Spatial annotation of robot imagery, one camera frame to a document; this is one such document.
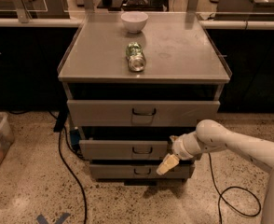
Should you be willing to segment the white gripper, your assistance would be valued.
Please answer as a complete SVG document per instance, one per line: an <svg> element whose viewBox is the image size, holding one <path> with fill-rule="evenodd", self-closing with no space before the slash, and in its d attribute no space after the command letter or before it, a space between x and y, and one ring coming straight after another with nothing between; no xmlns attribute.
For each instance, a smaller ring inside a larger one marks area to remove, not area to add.
<svg viewBox="0 0 274 224"><path fill-rule="evenodd" d="M172 153L167 154L162 163L157 168L158 175L165 175L170 169L179 164L179 159L182 161L191 160L197 155L198 142L194 133L183 134L180 136L171 135Z"/></svg>

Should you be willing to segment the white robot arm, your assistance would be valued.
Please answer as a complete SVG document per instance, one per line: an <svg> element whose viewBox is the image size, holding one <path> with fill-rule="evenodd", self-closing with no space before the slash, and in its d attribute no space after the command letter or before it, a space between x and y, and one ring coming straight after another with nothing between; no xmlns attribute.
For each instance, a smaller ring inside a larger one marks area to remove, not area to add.
<svg viewBox="0 0 274 224"><path fill-rule="evenodd" d="M165 156L157 173L165 175L179 161L225 149L269 173L261 224L274 224L274 142L234 133L214 120L205 119L198 123L194 132L171 137L171 154Z"/></svg>

